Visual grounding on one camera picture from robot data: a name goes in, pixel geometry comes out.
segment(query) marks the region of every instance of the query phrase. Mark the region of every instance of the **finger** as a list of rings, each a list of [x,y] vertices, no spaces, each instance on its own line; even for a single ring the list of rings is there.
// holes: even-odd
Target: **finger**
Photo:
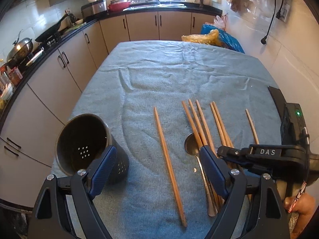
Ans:
[[[287,197],[284,201],[284,208],[289,209],[294,201],[294,197]],[[301,195],[296,205],[292,209],[293,212],[299,212],[299,218],[297,220],[296,226],[293,229],[290,237],[291,239],[297,238],[301,232],[305,229],[309,223],[315,209],[315,199],[307,193]]]
[[[284,200],[284,208],[289,209],[295,197],[287,197]],[[293,212],[299,212],[299,214],[313,214],[315,210],[315,198],[310,196],[308,193],[301,195],[299,200],[296,202],[296,205],[293,207]]]

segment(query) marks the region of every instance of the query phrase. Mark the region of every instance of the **black countertop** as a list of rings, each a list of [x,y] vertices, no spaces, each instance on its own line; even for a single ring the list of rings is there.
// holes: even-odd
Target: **black countertop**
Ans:
[[[41,55],[41,57],[36,60],[31,66],[28,67],[28,69],[23,73],[23,79],[21,83],[17,86],[17,88],[14,90],[14,93],[12,97],[5,102],[5,106],[2,110],[0,110],[0,132],[2,130],[2,127],[4,125],[5,119],[15,101],[15,99],[18,97],[20,91],[23,89],[23,87],[27,84],[27,82],[30,80],[31,76],[38,70],[38,68],[42,65],[42,63],[47,60],[47,58],[52,55],[53,52],[55,52],[60,46],[62,46],[65,42],[67,42],[69,39],[71,39],[73,36],[75,36],[77,33],[81,32],[88,26],[94,24],[95,22],[111,17],[131,14],[131,13],[140,13],[140,12],[152,12],[152,11],[183,11],[183,12],[193,12],[193,13],[202,13],[202,14],[208,14],[213,16],[221,16],[222,10],[217,9],[215,7],[211,7],[209,5],[204,5],[203,8],[199,8],[198,4],[194,3],[184,3],[185,6],[161,6],[161,5],[152,5],[152,6],[143,6],[138,5],[137,7],[129,7],[123,11],[120,12],[101,12],[94,17],[90,19],[90,21],[86,24],[84,24],[82,27],[69,32],[67,34],[64,34],[57,43],[53,44],[49,49],[44,51]]]

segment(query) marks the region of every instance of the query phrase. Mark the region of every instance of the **blue plastic bag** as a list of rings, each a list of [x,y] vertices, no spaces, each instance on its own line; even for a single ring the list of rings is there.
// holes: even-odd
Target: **blue plastic bag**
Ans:
[[[239,44],[238,40],[220,28],[216,28],[215,26],[212,26],[212,25],[203,24],[202,31],[200,32],[200,34],[208,34],[213,29],[218,29],[218,32],[219,32],[218,38],[220,39],[220,41],[226,43],[231,50],[235,50],[243,54],[245,53],[241,45]]]

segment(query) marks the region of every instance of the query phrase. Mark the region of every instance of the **red bowl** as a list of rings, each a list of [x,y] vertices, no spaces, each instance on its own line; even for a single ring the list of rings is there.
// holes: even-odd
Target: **red bowl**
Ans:
[[[115,3],[115,4],[110,4],[108,6],[109,10],[111,12],[117,12],[117,11],[122,11],[130,6],[131,2],[121,2],[121,3]]]

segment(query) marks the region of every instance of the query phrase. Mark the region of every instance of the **metal spoon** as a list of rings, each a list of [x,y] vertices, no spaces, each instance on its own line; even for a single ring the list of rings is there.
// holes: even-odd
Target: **metal spoon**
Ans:
[[[193,133],[191,133],[186,139],[185,139],[185,143],[184,143],[184,147],[185,147],[185,151],[187,154],[191,155],[191,156],[196,156],[198,164],[199,164],[199,168],[200,171],[202,173],[202,178],[203,178],[203,182],[204,182],[204,188],[205,188],[205,194],[206,194],[206,204],[207,204],[207,213],[209,216],[215,216],[216,212],[215,212],[215,208],[213,206],[213,193],[210,191],[209,186],[208,186],[208,181],[206,178],[206,175],[204,173],[202,164],[200,162],[199,159],[199,148],[195,139],[195,136]]]

